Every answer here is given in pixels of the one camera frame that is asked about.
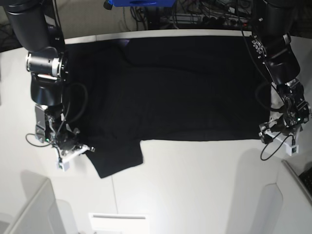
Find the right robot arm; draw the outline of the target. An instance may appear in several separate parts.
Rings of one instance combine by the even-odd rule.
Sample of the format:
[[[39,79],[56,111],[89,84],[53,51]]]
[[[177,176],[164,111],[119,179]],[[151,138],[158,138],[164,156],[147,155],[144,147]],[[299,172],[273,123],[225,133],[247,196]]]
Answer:
[[[64,105],[68,83],[68,51],[55,0],[2,0],[1,6],[12,29],[28,54],[26,70],[31,74],[31,99],[36,104],[35,138],[54,147],[59,156],[78,156],[93,147],[82,144],[79,130],[70,123],[70,104]]]

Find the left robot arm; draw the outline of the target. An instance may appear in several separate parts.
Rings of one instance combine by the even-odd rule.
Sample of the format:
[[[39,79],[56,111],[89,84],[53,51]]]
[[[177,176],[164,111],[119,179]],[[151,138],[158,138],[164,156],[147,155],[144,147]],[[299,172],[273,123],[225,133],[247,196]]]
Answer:
[[[290,30],[298,8],[297,0],[253,1],[251,42],[266,69],[267,80],[274,83],[283,105],[282,114],[269,130],[292,136],[293,144],[302,124],[310,120],[311,108],[298,79],[300,65],[291,47]]]

